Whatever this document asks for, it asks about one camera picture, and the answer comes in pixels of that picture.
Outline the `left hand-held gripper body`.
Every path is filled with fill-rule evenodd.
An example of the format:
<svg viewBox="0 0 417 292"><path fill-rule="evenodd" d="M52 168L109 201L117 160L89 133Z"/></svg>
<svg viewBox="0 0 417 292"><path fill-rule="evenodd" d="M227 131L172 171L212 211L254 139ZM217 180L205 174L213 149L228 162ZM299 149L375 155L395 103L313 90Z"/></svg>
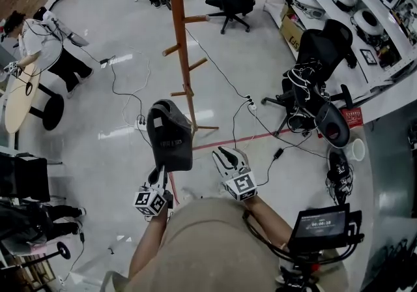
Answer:
<svg viewBox="0 0 417 292"><path fill-rule="evenodd" d="M158 216L163 208L173 208L173 194L161 188L161 181L160 174L157 184L145 181L134 195L133 206L144 216Z"/></svg>

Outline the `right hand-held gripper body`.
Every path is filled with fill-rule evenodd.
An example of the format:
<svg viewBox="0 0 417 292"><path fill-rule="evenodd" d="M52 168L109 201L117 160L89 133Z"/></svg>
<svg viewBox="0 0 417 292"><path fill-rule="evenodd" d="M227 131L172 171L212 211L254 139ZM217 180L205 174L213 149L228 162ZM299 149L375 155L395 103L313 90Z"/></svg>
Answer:
<svg viewBox="0 0 417 292"><path fill-rule="evenodd" d="M248 168L241 168L232 177L226 177L222 184L237 201L244 201L257 195L257 183L253 172Z"/></svg>

